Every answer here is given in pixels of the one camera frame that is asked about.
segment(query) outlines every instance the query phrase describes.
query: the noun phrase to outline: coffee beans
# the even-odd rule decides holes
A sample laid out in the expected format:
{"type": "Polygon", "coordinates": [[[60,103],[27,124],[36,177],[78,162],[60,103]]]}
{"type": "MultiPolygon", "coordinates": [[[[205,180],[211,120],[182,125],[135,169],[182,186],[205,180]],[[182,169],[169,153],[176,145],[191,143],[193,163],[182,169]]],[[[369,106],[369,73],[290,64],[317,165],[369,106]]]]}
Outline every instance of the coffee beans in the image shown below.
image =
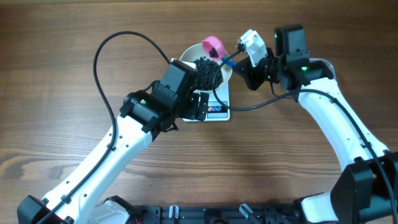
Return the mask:
{"type": "MultiPolygon", "coordinates": [[[[214,73],[217,71],[217,69],[219,69],[220,66],[216,62],[203,57],[196,59],[193,61],[193,63],[197,65],[197,70],[199,73],[193,88],[197,90],[212,90],[214,73]]],[[[217,72],[215,88],[218,88],[223,81],[224,80],[221,71],[217,72]]]]}

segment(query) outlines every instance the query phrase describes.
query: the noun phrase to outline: wooden tabletop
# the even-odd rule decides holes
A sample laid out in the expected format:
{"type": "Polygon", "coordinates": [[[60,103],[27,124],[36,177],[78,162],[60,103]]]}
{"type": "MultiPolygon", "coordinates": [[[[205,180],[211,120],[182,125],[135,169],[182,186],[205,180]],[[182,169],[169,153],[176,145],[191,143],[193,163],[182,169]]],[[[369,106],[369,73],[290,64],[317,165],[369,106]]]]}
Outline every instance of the wooden tabletop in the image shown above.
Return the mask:
{"type": "MultiPolygon", "coordinates": [[[[179,58],[209,35],[234,52],[248,29],[274,48],[273,28],[300,23],[311,56],[333,63],[363,123],[398,151],[397,12],[394,1],[365,0],[0,6],[0,223],[15,223],[26,195],[41,198],[106,134],[111,122],[92,63],[99,44],[122,30],[141,32],[179,58]]],[[[156,49],[134,36],[112,40],[98,61],[115,113],[128,93],[166,69],[156,49]]],[[[233,106],[273,97],[269,85],[250,91],[237,75],[229,87],[233,106]]],[[[233,111],[228,122],[176,123],[180,131],[160,134],[103,198],[119,195],[134,205],[292,202],[330,191],[341,174],[320,128],[293,100],[233,111]]]]}

